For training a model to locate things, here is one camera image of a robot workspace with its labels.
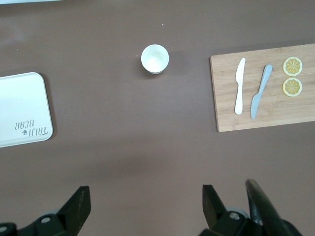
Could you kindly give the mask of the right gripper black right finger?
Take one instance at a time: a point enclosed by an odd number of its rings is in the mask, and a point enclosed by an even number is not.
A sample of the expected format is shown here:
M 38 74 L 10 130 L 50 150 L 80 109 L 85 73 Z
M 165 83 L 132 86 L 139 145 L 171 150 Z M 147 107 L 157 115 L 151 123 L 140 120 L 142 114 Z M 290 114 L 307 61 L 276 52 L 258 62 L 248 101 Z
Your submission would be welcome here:
M 256 224 L 242 211 L 227 209 L 212 185 L 202 186 L 202 209 L 208 224 L 202 236 L 252 236 Z

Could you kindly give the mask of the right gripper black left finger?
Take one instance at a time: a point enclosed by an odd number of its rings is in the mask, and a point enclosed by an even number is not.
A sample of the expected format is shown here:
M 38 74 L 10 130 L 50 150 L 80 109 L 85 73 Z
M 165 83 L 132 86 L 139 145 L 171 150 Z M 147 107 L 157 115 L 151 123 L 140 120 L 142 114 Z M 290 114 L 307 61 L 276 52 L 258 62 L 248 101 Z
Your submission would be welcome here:
M 55 214 L 46 214 L 19 229 L 19 236 L 76 236 L 91 213 L 90 188 L 79 187 Z

